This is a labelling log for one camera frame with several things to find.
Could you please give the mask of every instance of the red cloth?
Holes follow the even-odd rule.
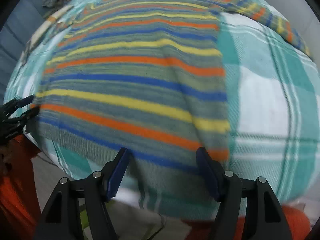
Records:
[[[296,208],[283,206],[284,215],[288,221],[293,240],[304,240],[310,231],[310,222],[307,216]],[[184,221],[192,227],[185,240],[207,240],[213,222]],[[241,240],[244,227],[244,217],[238,219],[236,233],[233,240]]]
[[[40,150],[24,135],[15,140],[17,154],[12,156],[12,169],[0,178],[0,208],[11,227],[7,231],[31,240],[41,212],[30,159]]]

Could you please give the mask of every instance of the metal screw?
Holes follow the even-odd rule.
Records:
[[[92,176],[93,176],[94,178],[98,178],[98,177],[101,176],[101,172],[100,172],[100,171],[95,171],[94,173],[92,173]]]
[[[232,171],[225,171],[224,175],[226,175],[227,177],[232,177],[233,176],[233,172]]]
[[[68,181],[68,178],[62,178],[62,179],[60,179],[60,183],[61,183],[61,184],[65,184],[65,183],[67,183],[67,181]]]
[[[259,180],[261,183],[266,183],[266,182],[267,182],[266,178],[264,178],[264,177],[259,177],[258,180]]]

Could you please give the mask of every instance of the striped sweater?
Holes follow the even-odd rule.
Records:
[[[195,151],[228,159],[221,12],[250,17],[309,55],[286,20],[250,0],[102,0],[47,62],[32,129],[100,165],[127,147],[127,176],[141,191],[210,204]]]

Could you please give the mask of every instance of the teal plaid blanket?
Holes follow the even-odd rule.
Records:
[[[231,125],[230,159],[225,166],[244,178],[255,179],[263,174],[282,201],[299,196],[318,171],[316,95],[319,93],[316,91],[319,88],[316,84],[319,78],[316,66],[305,54],[263,25],[227,13],[223,13],[220,20],[217,47],[224,55]],[[38,48],[32,56],[48,46],[52,43]],[[26,74],[28,71],[36,73],[43,65],[33,70],[26,68],[15,71],[15,80],[12,78],[8,88],[24,82],[27,88],[35,86],[29,89],[31,93],[35,91],[39,77]],[[6,98],[19,95],[19,90],[23,89],[8,89]],[[34,137],[40,147],[52,147],[52,158],[74,177],[85,176],[98,168],[96,163],[101,165],[104,161],[95,156],[84,160],[57,143],[38,138],[38,135]],[[215,212],[215,203],[181,201],[152,187],[141,190],[130,179],[122,186],[138,191],[138,205],[149,210],[200,219],[210,218]]]

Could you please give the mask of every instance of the bed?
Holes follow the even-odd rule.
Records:
[[[60,21],[74,20],[88,4],[101,0],[72,0],[74,7]],[[284,17],[263,0],[251,0]],[[264,176],[280,202],[301,196],[319,174],[320,79],[316,65],[268,27],[240,14],[221,13],[217,46],[222,52],[228,97],[229,158],[225,169],[238,176]],[[30,54],[19,62],[7,86],[4,102],[38,92],[46,64],[72,25],[57,32],[54,25]],[[20,109],[20,115],[26,108]],[[100,170],[106,159],[81,155],[36,132],[28,137],[74,179]],[[126,175],[116,200],[172,217],[211,219],[217,204],[208,196],[193,198],[166,194],[167,180],[141,185]],[[204,185],[194,185],[201,192]],[[241,212],[244,212],[245,200]]]

